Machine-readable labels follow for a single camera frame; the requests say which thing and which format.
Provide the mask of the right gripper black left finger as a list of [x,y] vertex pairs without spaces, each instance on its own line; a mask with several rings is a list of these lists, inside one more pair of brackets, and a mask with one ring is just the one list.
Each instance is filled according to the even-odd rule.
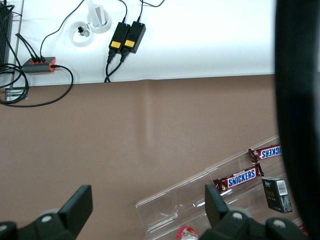
[[16,232],[18,240],[75,240],[93,211],[92,187],[81,185],[57,211],[40,215]]

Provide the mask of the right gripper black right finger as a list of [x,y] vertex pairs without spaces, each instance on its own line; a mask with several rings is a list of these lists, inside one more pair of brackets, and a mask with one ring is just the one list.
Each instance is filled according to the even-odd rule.
[[201,240],[266,240],[265,225],[258,223],[241,207],[228,207],[218,189],[205,186],[205,212],[210,224]]

